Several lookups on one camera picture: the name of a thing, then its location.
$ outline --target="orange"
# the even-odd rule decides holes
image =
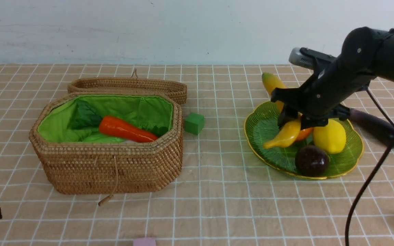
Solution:
[[[301,130],[297,135],[296,142],[305,140],[313,132],[313,129],[314,127]]]

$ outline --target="black cable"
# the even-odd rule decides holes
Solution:
[[[384,115],[384,117],[389,121],[389,123],[394,126],[393,121],[391,121],[391,119],[388,117],[388,115],[383,111],[383,109],[381,108],[381,106],[378,104],[378,102],[375,100],[375,98],[373,97],[372,93],[369,91],[369,89],[366,89],[367,94],[369,94],[370,98],[372,99],[372,101],[375,103],[375,105],[377,106],[377,108],[381,111],[381,113]],[[392,150],[394,146],[394,138],[392,140],[391,143],[389,143],[389,145],[387,146],[386,150],[384,151],[383,155],[381,156],[380,160],[378,161],[377,165],[375,166],[375,168],[372,170],[372,172],[370,173],[369,177],[366,179],[366,182],[364,182],[363,186],[361,187],[360,191],[358,192],[357,196],[355,197],[355,200],[349,210],[349,214],[347,215],[347,220],[346,220],[346,227],[344,229],[344,244],[346,246],[349,246],[349,228],[350,228],[350,224],[351,224],[351,219],[352,219],[352,215],[354,214],[355,208],[358,204],[358,202],[361,199],[361,196],[363,196],[364,191],[366,191],[368,185],[370,184],[370,182],[372,181],[372,179],[375,177],[375,175],[378,173],[378,171],[381,168],[381,165],[384,163],[384,161],[386,160],[388,154],[390,153],[390,151]]]
[[[380,104],[375,100],[374,96],[372,95],[372,92],[368,88],[366,88],[367,94],[369,94],[370,99],[373,101],[375,106],[380,110],[381,114],[384,115],[384,117],[387,119],[387,121],[394,127],[393,121],[390,119],[390,117],[384,112],[384,110],[381,108]]]
[[[391,149],[394,146],[394,138],[392,142],[387,146],[386,150],[384,151],[383,155],[381,156],[380,160],[378,161],[377,165],[373,169],[373,171],[370,173],[369,177],[366,179],[366,182],[364,182],[363,186],[361,187],[360,191],[358,192],[357,196],[355,197],[355,200],[351,206],[351,209],[349,211],[349,214],[347,216],[347,221],[346,221],[346,228],[344,230],[344,241],[346,246],[349,246],[349,227],[352,219],[352,215],[355,211],[355,207],[357,206],[359,200],[361,199],[361,196],[363,195],[364,191],[367,189],[367,186],[370,184],[374,176],[377,174],[379,171],[381,165],[384,163],[385,159],[387,158],[388,154],[390,153]]]

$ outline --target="green glass plate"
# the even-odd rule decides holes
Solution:
[[[350,173],[358,165],[358,161],[364,153],[363,140],[348,120],[339,121],[346,131],[344,150],[338,154],[328,155],[330,165],[322,176],[308,177],[302,175],[294,165],[294,157],[300,148],[313,144],[312,134],[306,140],[294,143],[288,148],[267,150],[262,148],[263,143],[273,139],[278,134],[278,116],[279,110],[276,104],[267,101],[259,105],[244,122],[247,143],[255,155],[265,164],[292,176],[316,180],[343,176]]]

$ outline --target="gold rim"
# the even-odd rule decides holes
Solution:
[[[278,170],[278,171],[280,171],[280,172],[282,172],[282,173],[288,174],[288,175],[290,175],[290,176],[294,176],[294,177],[298,177],[298,178],[303,178],[303,179],[311,179],[311,180],[325,180],[325,179],[335,179],[335,178],[338,178],[338,177],[342,177],[342,176],[344,176],[344,175],[346,175],[346,174],[352,172],[352,171],[358,166],[358,163],[359,163],[361,157],[362,157],[363,154],[364,154],[364,141],[363,141],[363,138],[361,137],[361,135],[360,135],[357,131],[355,131],[355,129],[354,129],[352,123],[351,123],[349,120],[346,120],[346,121],[349,123],[349,126],[351,127],[352,131],[354,131],[354,132],[358,135],[358,137],[360,138],[360,140],[361,140],[361,154],[358,156],[357,161],[355,162],[355,165],[354,165],[350,170],[348,170],[348,171],[346,171],[346,172],[344,172],[344,173],[341,173],[341,174],[338,174],[338,175],[333,175],[333,176],[308,177],[308,176],[299,175],[299,174],[297,174],[297,173],[293,173],[293,172],[284,170],[284,169],[282,169],[282,168],[279,168],[279,167],[275,166],[274,163],[268,162],[267,160],[265,160],[264,158],[262,158],[262,157],[252,148],[252,145],[250,144],[249,137],[247,136],[247,131],[246,131],[246,123],[247,123],[247,120],[249,119],[249,117],[255,113],[256,109],[257,109],[258,107],[260,107],[261,105],[263,105],[264,103],[271,103],[271,101],[265,101],[265,102],[259,104],[259,105],[253,110],[252,113],[250,113],[249,115],[247,115],[246,120],[244,120],[244,124],[243,124],[243,127],[242,127],[242,128],[243,128],[243,130],[244,130],[244,135],[246,136],[246,139],[247,139],[247,145],[249,145],[249,148],[252,150],[252,152],[253,152],[259,159],[261,159],[261,161],[264,162],[266,165],[268,165],[268,166],[270,166],[270,167],[274,168],[275,170]]]

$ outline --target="grid pattern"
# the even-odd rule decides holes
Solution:
[[[119,194],[102,207],[98,195],[61,195],[48,182],[28,142],[44,106],[67,93],[67,83],[95,76],[186,83],[190,112],[205,115],[199,136],[184,135],[183,171],[156,193]],[[344,245],[351,202],[385,147],[357,129],[365,153],[352,173],[327,181],[294,179],[266,167],[247,145],[242,126],[269,100],[261,73],[277,73],[287,86],[311,74],[290,65],[128,66],[109,64],[0,65],[0,245],[130,246],[154,237],[158,246]],[[394,121],[394,84],[371,86]],[[364,92],[345,101],[383,118]],[[394,245],[394,151],[360,201],[351,245]]]

